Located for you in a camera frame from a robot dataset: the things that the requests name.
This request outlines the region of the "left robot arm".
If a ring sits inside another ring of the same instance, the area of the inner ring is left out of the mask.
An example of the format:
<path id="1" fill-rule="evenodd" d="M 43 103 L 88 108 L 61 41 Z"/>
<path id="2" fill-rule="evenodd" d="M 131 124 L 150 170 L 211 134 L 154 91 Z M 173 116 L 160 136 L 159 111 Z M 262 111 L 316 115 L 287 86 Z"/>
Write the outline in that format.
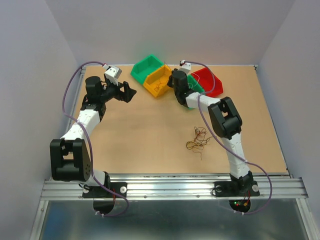
<path id="1" fill-rule="evenodd" d="M 94 170 L 90 134 L 102 121 L 106 102 L 116 99 L 128 103 L 137 92 L 126 81 L 114 84 L 108 78 L 101 81 L 98 76 L 88 77 L 85 89 L 78 118 L 67 133 L 49 145 L 51 176 L 55 181 L 94 187 L 95 193 L 106 197 L 111 193 L 111 184 L 106 172 Z"/>

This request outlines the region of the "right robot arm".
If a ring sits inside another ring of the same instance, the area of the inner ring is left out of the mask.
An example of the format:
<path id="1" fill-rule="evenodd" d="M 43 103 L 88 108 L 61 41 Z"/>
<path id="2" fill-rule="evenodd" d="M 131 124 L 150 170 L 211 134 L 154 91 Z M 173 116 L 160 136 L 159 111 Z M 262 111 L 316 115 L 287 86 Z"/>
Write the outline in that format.
<path id="1" fill-rule="evenodd" d="M 235 197 L 248 194 L 258 196 L 259 188 L 246 163 L 241 141 L 242 119 L 230 97 L 222 99 L 209 97 L 189 88 L 187 74 L 174 69 L 167 85 L 174 90 L 177 101 L 187 108 L 198 109 L 200 114 L 209 113 L 216 136 L 227 152 L 231 181 L 216 182 L 214 195 Z"/>

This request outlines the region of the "yellow bin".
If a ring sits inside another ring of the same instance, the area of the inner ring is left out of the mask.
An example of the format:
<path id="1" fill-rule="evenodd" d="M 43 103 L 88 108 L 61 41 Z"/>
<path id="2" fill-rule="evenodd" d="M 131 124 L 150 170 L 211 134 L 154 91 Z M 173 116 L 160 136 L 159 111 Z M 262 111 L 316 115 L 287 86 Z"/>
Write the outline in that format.
<path id="1" fill-rule="evenodd" d="M 167 83 L 171 74 L 172 69 L 167 65 L 163 65 L 146 77 L 143 87 L 154 98 L 159 98 L 170 89 Z"/>

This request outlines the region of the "near green bin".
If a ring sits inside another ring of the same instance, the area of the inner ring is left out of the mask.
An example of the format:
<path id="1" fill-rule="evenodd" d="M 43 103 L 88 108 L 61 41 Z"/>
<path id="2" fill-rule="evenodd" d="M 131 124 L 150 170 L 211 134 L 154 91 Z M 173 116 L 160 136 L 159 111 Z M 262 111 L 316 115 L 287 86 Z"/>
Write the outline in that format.
<path id="1" fill-rule="evenodd" d="M 204 89 L 199 84 L 199 79 L 199 77 L 195 78 L 191 74 L 187 76 L 189 92 L 187 93 L 185 101 L 188 108 L 206 111 L 208 100 L 207 96 L 204 94 Z"/>

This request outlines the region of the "green bin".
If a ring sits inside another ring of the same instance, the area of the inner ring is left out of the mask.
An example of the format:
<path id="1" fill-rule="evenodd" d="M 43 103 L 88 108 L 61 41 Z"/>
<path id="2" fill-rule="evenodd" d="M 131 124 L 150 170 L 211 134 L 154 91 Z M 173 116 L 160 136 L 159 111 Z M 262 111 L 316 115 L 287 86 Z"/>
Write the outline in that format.
<path id="1" fill-rule="evenodd" d="M 204 89 L 199 84 L 199 79 L 199 77 L 195 78 L 191 74 L 187 76 L 189 92 L 187 93 L 185 101 L 188 108 L 206 111 L 208 100 L 207 96 L 204 94 Z"/>
<path id="2" fill-rule="evenodd" d="M 155 55 L 150 54 L 143 60 L 137 62 L 130 75 L 141 85 L 144 84 L 148 75 L 164 65 L 164 62 L 159 60 Z"/>

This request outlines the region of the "far green bin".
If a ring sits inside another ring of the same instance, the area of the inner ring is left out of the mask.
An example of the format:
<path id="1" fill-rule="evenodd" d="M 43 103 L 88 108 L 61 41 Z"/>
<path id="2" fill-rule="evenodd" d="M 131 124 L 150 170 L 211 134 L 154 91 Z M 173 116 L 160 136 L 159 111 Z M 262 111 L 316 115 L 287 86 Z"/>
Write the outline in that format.
<path id="1" fill-rule="evenodd" d="M 155 55 L 150 54 L 143 60 L 137 62 L 130 75 L 141 85 L 144 84 L 148 75 L 164 65 L 164 62 L 159 60 Z"/>

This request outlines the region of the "red bin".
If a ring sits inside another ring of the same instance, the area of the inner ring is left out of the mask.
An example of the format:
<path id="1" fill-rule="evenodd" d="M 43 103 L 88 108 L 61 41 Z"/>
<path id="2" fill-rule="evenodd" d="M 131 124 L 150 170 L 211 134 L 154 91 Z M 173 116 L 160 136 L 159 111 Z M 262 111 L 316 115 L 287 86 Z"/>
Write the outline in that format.
<path id="1" fill-rule="evenodd" d="M 195 83 L 198 86 L 201 86 L 203 90 L 199 90 L 200 93 L 207 92 L 207 96 L 216 98 L 224 92 L 223 84 L 220 79 L 215 75 L 215 86 L 212 92 L 209 91 L 213 88 L 213 77 L 211 72 L 203 67 L 200 70 L 191 73 L 191 76 L 194 78 Z"/>

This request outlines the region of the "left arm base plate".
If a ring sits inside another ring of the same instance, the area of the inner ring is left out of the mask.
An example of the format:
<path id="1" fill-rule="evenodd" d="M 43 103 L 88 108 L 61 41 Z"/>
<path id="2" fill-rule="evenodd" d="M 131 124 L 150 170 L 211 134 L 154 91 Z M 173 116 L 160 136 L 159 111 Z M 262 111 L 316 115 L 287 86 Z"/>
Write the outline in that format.
<path id="1" fill-rule="evenodd" d="M 118 195 L 121 195 L 122 197 L 127 197 L 128 184 L 126 182 L 111 182 L 110 190 Z M 82 197 L 85 199 L 117 198 L 117 196 L 114 196 L 113 193 L 106 191 L 100 186 L 85 186 L 82 189 Z"/>

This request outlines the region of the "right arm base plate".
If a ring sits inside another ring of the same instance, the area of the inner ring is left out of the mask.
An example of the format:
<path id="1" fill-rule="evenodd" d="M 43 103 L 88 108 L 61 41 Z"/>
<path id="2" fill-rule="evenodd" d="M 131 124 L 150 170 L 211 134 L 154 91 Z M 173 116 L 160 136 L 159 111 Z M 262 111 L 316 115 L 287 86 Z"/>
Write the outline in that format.
<path id="1" fill-rule="evenodd" d="M 218 198 L 258 197 L 260 191 L 256 181 L 247 185 L 240 185 L 235 181 L 215 181 L 211 194 Z"/>

